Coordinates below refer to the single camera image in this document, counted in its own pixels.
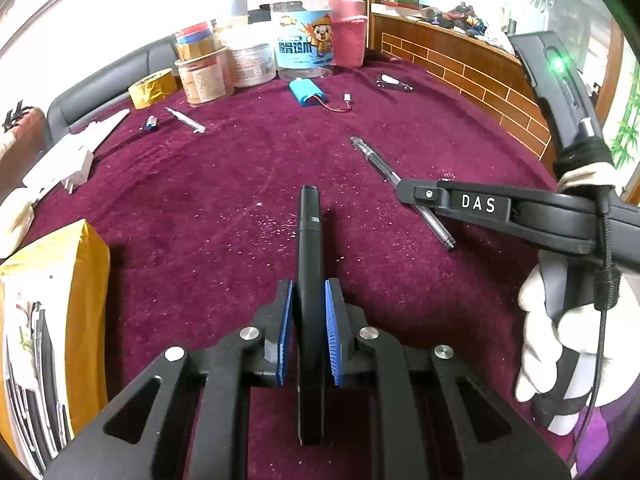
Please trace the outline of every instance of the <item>purple tablecloth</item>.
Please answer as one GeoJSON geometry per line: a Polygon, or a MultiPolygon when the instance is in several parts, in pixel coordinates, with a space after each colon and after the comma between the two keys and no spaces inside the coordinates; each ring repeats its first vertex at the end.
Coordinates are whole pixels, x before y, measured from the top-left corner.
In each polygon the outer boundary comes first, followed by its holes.
{"type": "MultiPolygon", "coordinates": [[[[294,275],[296,213],[303,184],[321,191],[326,275],[369,322],[420,348],[446,343],[528,420],[513,400],[523,313],[517,293],[536,251],[517,240],[446,222],[446,253],[424,223],[350,145],[372,144],[400,176],[455,178],[550,189],[536,157],[489,115],[406,62],[369,60],[318,83],[337,114],[301,107],[284,82],[189,108],[179,91],[134,110],[97,150],[89,182],[50,193],[28,243],[87,218],[111,249],[106,354],[110,396],[165,348],[211,346],[244,326],[294,275]],[[411,94],[377,88],[385,72],[411,94]],[[165,110],[207,127],[196,135],[165,110]],[[142,129],[155,114],[159,129],[142,129]]],[[[109,114],[129,104],[114,108],[109,114]]],[[[300,447],[292,381],[254,390],[249,472],[264,480],[367,479],[367,396],[332,390],[326,442],[300,447]]],[[[543,436],[560,455],[572,438],[543,436]]]]}

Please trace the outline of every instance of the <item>gloved hand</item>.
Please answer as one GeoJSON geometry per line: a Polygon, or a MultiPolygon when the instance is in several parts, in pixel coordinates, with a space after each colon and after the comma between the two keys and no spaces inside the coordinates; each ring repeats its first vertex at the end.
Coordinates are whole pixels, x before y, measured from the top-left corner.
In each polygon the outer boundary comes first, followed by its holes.
{"type": "MultiPolygon", "coordinates": [[[[566,269],[564,256],[541,251],[540,258],[566,269]]],[[[536,393],[546,393],[557,379],[556,362],[562,354],[562,345],[577,352],[596,354],[600,313],[593,303],[565,312],[558,326],[554,326],[546,313],[546,302],[558,302],[547,294],[564,294],[561,287],[547,287],[536,266],[520,289],[518,303],[527,315],[524,323],[522,368],[516,383],[515,397],[526,402],[536,393]]],[[[609,404],[621,397],[640,373],[640,306],[638,300],[622,277],[618,303],[607,313],[607,326],[602,367],[602,380],[596,406],[609,404]]],[[[568,434],[578,420],[578,415],[556,417],[563,420],[549,430],[568,434]]]]}

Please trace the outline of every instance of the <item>black sofa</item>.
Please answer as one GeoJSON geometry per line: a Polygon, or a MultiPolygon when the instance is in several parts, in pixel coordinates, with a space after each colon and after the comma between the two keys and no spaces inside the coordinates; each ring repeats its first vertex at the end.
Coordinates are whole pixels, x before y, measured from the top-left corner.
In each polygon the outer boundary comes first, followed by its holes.
{"type": "Polygon", "coordinates": [[[92,74],[56,97],[47,112],[52,144],[87,126],[106,108],[129,97],[129,87],[178,59],[173,35],[149,43],[92,74]]]}

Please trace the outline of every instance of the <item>metal screw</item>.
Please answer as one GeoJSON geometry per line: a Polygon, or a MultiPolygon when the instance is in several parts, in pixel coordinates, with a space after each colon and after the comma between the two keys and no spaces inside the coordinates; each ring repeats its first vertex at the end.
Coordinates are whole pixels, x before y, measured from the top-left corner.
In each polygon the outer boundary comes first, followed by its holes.
{"type": "Polygon", "coordinates": [[[380,335],[377,328],[372,326],[364,326],[360,329],[360,337],[363,339],[375,339],[380,335]]]}
{"type": "Polygon", "coordinates": [[[433,350],[433,353],[440,359],[451,359],[453,357],[453,348],[447,345],[438,345],[433,350]]]}
{"type": "Polygon", "coordinates": [[[259,335],[260,331],[255,326],[247,326],[240,331],[240,337],[245,341],[251,341],[251,339],[255,339],[259,335]]]}
{"type": "Polygon", "coordinates": [[[178,359],[182,359],[184,357],[184,348],[179,346],[172,346],[171,348],[167,348],[164,351],[164,358],[167,361],[177,361],[178,359]]]}

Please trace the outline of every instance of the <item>red wire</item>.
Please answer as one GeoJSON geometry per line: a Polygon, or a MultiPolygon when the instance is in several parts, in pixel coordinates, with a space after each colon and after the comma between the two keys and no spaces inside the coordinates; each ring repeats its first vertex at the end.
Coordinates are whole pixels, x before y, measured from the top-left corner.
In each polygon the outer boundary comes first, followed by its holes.
{"type": "Polygon", "coordinates": [[[343,114],[345,112],[351,112],[351,103],[348,102],[348,101],[346,101],[346,103],[347,103],[347,107],[346,108],[331,108],[324,101],[322,101],[322,99],[319,98],[317,95],[312,95],[311,97],[315,97],[316,99],[318,99],[318,101],[320,101],[320,104],[322,106],[324,106],[327,110],[331,110],[332,112],[339,112],[341,114],[343,114]]]}

